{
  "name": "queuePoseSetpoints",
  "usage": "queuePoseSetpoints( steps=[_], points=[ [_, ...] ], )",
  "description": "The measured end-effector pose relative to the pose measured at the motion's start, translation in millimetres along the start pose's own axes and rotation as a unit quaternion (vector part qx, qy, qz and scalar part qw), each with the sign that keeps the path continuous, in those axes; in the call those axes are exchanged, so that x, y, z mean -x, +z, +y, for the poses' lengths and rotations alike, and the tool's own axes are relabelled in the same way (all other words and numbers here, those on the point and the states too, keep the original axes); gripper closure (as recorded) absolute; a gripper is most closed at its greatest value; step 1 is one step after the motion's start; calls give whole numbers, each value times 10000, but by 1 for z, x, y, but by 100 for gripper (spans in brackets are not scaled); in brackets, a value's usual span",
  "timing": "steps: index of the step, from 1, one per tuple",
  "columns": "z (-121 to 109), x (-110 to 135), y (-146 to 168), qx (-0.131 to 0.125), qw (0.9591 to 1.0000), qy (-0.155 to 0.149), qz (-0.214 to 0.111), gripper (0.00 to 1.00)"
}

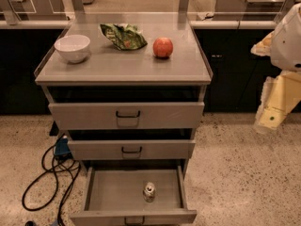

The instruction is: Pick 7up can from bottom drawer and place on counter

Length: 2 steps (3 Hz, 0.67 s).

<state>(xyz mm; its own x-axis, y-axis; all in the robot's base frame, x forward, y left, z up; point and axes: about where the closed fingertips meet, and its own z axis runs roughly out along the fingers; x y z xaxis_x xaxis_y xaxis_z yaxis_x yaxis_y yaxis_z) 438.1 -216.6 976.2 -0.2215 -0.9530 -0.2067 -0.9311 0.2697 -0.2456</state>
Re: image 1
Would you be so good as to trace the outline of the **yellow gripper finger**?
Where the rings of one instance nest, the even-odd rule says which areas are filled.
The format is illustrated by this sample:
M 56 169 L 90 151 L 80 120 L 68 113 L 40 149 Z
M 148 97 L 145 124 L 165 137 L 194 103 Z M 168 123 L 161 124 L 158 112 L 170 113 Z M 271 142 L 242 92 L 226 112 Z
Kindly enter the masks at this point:
M 277 130 L 300 101 L 301 73 L 282 71 L 276 78 L 268 76 L 253 128 L 261 134 Z
M 271 55 L 271 43 L 273 32 L 266 35 L 261 41 L 254 44 L 250 50 L 253 55 L 265 57 Z

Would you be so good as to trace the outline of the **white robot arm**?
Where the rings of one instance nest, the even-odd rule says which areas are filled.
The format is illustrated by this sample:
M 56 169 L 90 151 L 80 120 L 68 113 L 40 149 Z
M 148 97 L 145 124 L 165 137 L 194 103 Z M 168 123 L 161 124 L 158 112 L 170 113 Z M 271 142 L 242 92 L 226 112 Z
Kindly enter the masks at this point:
M 261 134 L 277 130 L 301 101 L 301 4 L 294 5 L 276 28 L 251 48 L 269 56 L 281 73 L 263 83 L 254 129 Z

